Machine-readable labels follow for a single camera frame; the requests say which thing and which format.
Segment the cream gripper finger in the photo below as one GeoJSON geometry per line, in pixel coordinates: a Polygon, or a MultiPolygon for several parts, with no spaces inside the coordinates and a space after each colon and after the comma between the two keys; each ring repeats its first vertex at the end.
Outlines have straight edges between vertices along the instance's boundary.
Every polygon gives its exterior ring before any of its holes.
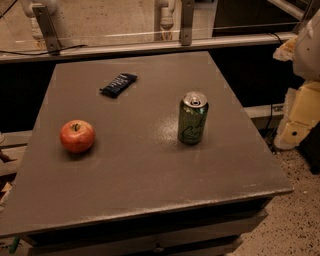
{"type": "Polygon", "coordinates": [[[274,145],[282,150],[298,146],[320,121],[320,83],[306,81],[285,95],[283,118],[274,145]]]}
{"type": "Polygon", "coordinates": [[[292,61],[297,37],[293,37],[278,47],[273,53],[273,58],[279,61],[292,61]]]}

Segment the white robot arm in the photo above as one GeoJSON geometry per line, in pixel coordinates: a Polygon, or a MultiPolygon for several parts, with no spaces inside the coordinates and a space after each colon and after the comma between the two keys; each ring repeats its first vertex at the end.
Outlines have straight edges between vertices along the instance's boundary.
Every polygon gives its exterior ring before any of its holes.
{"type": "Polygon", "coordinates": [[[273,58],[291,60],[294,74],[304,79],[297,90],[288,89],[274,139],[277,148],[289,150],[298,146],[320,121],[320,10],[297,36],[276,49],[273,58]]]}

